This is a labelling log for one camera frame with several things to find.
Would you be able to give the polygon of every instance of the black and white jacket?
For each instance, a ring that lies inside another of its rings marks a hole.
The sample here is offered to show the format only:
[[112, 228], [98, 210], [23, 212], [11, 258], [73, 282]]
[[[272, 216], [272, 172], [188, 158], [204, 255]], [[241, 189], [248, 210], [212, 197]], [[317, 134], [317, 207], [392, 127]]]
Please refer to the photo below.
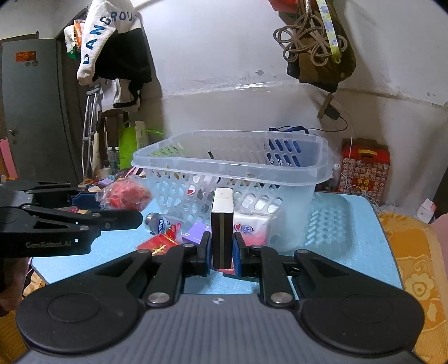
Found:
[[98, 77], [129, 80], [129, 102], [135, 105], [151, 69], [140, 19], [130, 0], [93, 0], [84, 24], [78, 81], [88, 85]]

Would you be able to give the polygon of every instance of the gray door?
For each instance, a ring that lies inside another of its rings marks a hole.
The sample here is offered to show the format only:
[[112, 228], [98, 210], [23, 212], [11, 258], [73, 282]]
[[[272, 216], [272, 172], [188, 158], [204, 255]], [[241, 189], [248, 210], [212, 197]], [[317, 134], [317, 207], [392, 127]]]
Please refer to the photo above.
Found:
[[[36, 52], [36, 60], [17, 61], [20, 52]], [[19, 178], [78, 182], [58, 70], [60, 55], [55, 39], [3, 45], [5, 123]]]

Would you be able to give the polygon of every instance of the person's hand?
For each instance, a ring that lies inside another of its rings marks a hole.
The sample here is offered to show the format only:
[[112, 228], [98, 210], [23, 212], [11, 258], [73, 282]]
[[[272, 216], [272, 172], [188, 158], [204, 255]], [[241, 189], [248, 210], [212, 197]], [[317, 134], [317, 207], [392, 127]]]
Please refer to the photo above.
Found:
[[16, 310], [22, 301], [23, 285], [28, 271], [28, 258], [4, 259], [5, 290], [0, 292], [0, 307]]

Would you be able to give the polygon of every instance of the silver bolt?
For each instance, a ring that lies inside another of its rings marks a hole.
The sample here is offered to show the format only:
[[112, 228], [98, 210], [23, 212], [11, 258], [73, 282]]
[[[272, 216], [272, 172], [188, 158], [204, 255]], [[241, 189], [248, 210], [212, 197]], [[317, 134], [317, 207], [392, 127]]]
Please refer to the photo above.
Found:
[[161, 304], [169, 301], [169, 295], [164, 292], [155, 292], [149, 295], [148, 300], [154, 304]]
[[271, 301], [274, 303], [289, 303], [293, 300], [293, 297], [286, 292], [276, 292], [271, 296]]

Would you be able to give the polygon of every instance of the red patterned box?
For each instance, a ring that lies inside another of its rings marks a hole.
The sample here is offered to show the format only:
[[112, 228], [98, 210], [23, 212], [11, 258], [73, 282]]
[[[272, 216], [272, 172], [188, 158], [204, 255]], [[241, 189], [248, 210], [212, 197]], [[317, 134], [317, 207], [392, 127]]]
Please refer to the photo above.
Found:
[[365, 196], [380, 205], [390, 167], [386, 149], [346, 145], [342, 151], [341, 177], [337, 191]]

